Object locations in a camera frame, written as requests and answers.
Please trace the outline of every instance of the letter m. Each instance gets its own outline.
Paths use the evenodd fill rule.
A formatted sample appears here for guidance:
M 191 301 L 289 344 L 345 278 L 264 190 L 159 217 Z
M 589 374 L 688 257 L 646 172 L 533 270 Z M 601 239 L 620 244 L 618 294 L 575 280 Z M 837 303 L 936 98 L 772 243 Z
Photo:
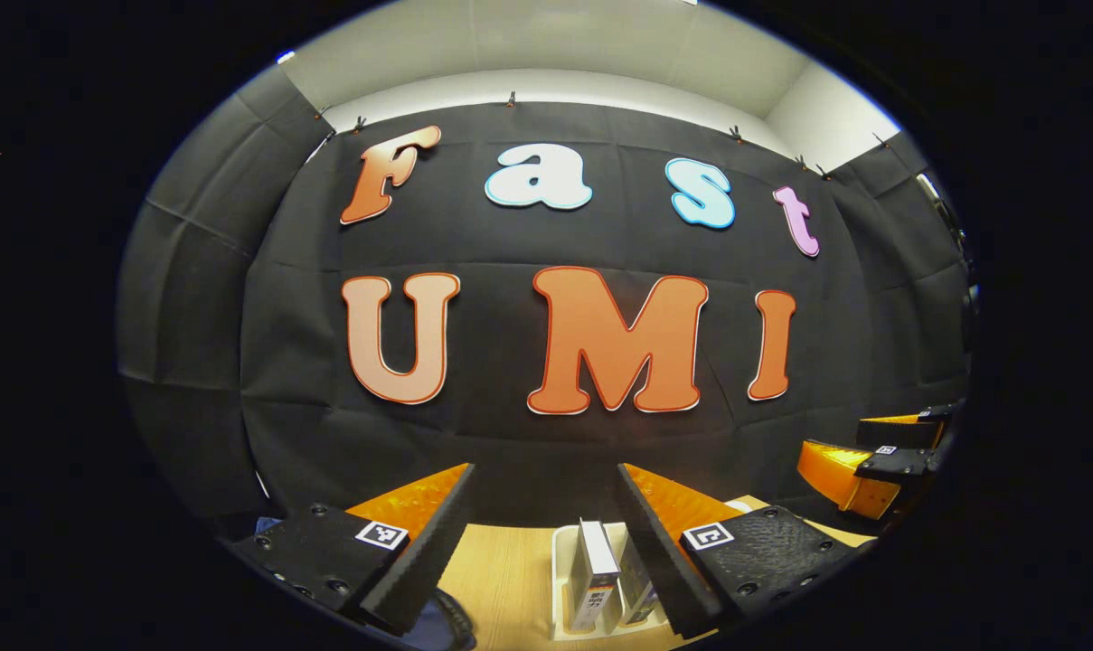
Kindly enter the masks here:
M 614 412 L 646 362 L 646 383 L 634 396 L 643 412 L 681 412 L 698 404 L 694 386 L 698 310 L 707 286 L 685 275 L 659 277 L 634 324 L 627 327 L 607 281 L 593 269 L 552 267 L 534 275 L 534 289 L 550 305 L 546 370 L 526 404 L 534 413 L 586 412 L 590 394 L 578 388 L 587 360 L 599 399 Z

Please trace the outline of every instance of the wooden table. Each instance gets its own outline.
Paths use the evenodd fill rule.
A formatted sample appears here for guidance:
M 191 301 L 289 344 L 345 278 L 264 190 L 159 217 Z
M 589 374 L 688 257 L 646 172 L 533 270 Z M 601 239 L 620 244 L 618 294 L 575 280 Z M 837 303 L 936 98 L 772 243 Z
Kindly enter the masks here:
M 752 508 L 766 502 L 738 498 Z M 810 522 L 832 537 L 857 547 L 870 536 L 841 532 Z M 551 535 L 553 528 L 491 528 L 469 524 L 442 575 L 442 588 L 462 603 L 474 625 L 478 651 L 667 651 L 692 642 L 670 625 L 615 638 L 552 642 Z

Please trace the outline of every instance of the ceiling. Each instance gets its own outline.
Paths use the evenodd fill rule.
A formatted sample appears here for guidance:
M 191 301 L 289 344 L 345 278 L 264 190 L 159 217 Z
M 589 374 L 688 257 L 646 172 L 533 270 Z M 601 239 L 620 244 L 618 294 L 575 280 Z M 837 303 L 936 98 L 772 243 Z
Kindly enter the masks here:
M 434 76 L 562 69 L 662 83 L 760 118 L 809 60 L 683 0 L 398 0 L 295 52 L 285 74 L 318 108 Z

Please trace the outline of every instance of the white letter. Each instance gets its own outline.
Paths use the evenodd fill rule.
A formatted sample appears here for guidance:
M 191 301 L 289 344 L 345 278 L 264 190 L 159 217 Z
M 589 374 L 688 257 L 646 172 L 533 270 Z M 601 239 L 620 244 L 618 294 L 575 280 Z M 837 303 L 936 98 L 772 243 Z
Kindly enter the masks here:
M 541 162 L 518 165 L 532 156 Z M 574 210 L 595 197 L 583 185 L 583 156 L 561 144 L 522 144 L 502 152 L 497 162 L 507 166 L 485 180 L 485 197 L 501 205 L 543 202 L 552 209 Z

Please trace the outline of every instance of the letter f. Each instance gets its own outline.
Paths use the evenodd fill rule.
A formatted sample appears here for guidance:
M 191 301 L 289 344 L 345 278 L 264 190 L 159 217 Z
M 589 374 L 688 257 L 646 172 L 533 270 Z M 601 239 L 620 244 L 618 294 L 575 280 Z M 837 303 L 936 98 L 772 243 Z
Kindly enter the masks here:
M 361 154 L 361 161 L 365 161 L 365 165 L 361 168 L 352 201 L 341 212 L 341 223 L 377 217 L 388 210 L 393 198 L 385 193 L 385 182 L 392 177 L 393 187 L 398 188 L 409 180 L 413 165 L 418 162 L 418 150 L 413 145 L 427 150 L 437 144 L 438 140 L 442 140 L 442 129 L 426 127 L 365 150 Z

